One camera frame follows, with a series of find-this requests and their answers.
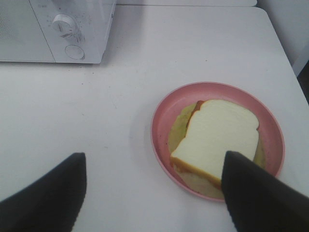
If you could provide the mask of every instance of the white microwave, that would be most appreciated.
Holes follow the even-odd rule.
[[[0,0],[0,61],[100,63],[116,0]]]

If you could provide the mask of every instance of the pink plate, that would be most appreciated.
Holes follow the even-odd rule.
[[[266,170],[278,176],[284,160],[284,140],[280,127],[272,113],[254,96],[233,86],[201,82],[180,87],[168,94],[158,105],[151,126],[151,137],[157,160],[166,174],[179,186],[199,197],[223,201],[206,197],[186,186],[169,162],[168,136],[169,131],[181,110],[198,100],[223,99],[242,105],[251,110],[259,120],[258,131],[262,136],[263,148],[266,156]]]

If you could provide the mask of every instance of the white bread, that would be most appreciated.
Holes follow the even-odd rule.
[[[186,135],[170,161],[178,174],[196,174],[220,188],[226,151],[238,151],[253,160],[258,126],[256,116],[242,106],[225,100],[205,101],[189,119]]]

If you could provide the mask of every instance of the table surface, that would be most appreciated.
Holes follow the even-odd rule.
[[[309,107],[259,8],[117,6],[101,64],[0,69],[0,200],[83,151],[88,186],[74,232],[236,231],[224,203],[179,188],[152,150],[156,106],[192,82],[263,102],[285,138],[279,179],[309,195]]]
[[[164,6],[255,6],[257,0],[118,0],[117,3]]]

